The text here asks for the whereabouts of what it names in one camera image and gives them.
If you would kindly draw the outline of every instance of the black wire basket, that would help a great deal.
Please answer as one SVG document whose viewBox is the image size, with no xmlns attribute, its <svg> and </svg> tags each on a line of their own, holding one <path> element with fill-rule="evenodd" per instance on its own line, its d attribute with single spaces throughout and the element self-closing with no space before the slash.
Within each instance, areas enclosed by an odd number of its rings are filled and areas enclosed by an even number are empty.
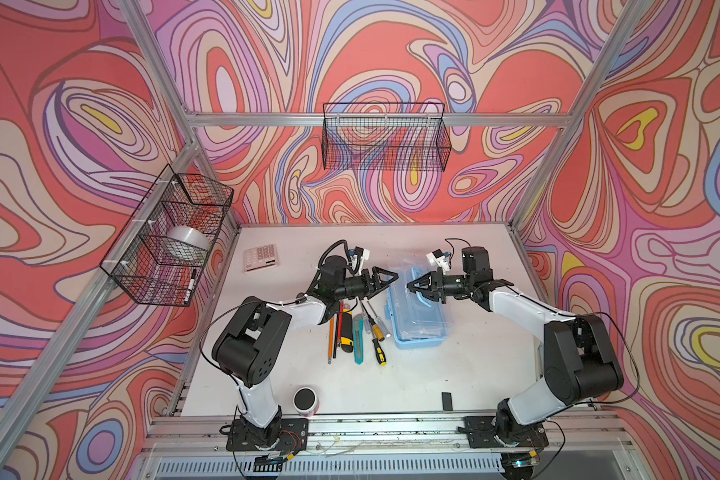
<svg viewBox="0 0 720 480">
<path fill-rule="evenodd" d="M 445 171 L 451 138 L 439 102 L 332 102 L 322 106 L 327 170 Z"/>
<path fill-rule="evenodd" d="M 101 268 L 136 303 L 188 306 L 230 211 L 233 194 L 232 188 L 212 178 L 173 173 L 123 255 L 107 260 L 124 228 Z M 115 264 L 114 268 L 105 268 L 107 263 Z"/>
</svg>

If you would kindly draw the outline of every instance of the white table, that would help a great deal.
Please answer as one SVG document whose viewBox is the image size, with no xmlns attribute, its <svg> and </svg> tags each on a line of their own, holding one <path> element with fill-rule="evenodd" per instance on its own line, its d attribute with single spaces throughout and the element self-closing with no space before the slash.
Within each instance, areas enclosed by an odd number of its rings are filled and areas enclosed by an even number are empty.
<svg viewBox="0 0 720 480">
<path fill-rule="evenodd" d="M 484 246 L 494 277 L 505 278 L 536 297 L 530 278 L 502 224 L 390 225 L 390 226 L 269 226 L 242 229 L 230 271 L 216 308 L 219 315 L 250 295 L 264 300 L 292 300 L 315 274 L 322 252 L 336 240 L 349 247 L 371 250 L 364 267 L 387 264 L 400 253 L 425 255 L 446 251 L 445 237 L 461 237 Z M 277 245 L 279 265 L 243 273 L 242 252 L 265 244 Z M 458 252 L 452 274 L 460 274 Z M 341 247 L 336 254 L 343 254 Z M 372 304 L 384 315 L 386 294 Z M 534 338 L 508 319 L 486 312 L 469 300 L 450 299 L 450 336 L 438 347 L 399 350 L 394 339 L 382 343 L 388 363 L 376 363 L 370 335 L 364 333 L 364 362 L 340 349 L 328 365 L 328 324 L 304 330 L 290 329 L 270 373 L 274 395 L 284 413 L 295 413 L 293 394 L 301 386 L 318 393 L 319 413 L 431 412 L 442 410 L 442 392 L 453 395 L 456 410 L 495 408 L 499 401 L 526 389 L 536 379 Z M 204 351 L 210 351 L 228 319 L 209 331 Z M 231 415 L 240 396 L 234 382 L 202 358 L 198 361 L 182 416 Z"/>
</svg>

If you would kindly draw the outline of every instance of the psychedelic wallpaper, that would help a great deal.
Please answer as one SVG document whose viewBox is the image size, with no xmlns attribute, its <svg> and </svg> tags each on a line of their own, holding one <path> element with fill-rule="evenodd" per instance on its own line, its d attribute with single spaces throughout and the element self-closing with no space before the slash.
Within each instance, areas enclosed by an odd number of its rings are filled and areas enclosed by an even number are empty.
<svg viewBox="0 0 720 480">
<path fill-rule="evenodd" d="M 313 112 L 442 101 L 567 112 L 619 1 L 167 0 L 148 19 L 189 110 Z M 444 173 L 326 172 L 320 128 L 198 130 L 241 223 L 509 220 L 552 128 L 450 130 Z"/>
<path fill-rule="evenodd" d="M 521 232 L 551 299 L 621 325 L 654 475 L 720 479 L 720 1 L 651 5 Z"/>
<path fill-rule="evenodd" d="M 0 2 L 0 408 L 182 147 L 115 0 L 56 5 Z M 112 295 L 3 480 L 123 477 L 228 242 L 191 308 Z"/>
</svg>

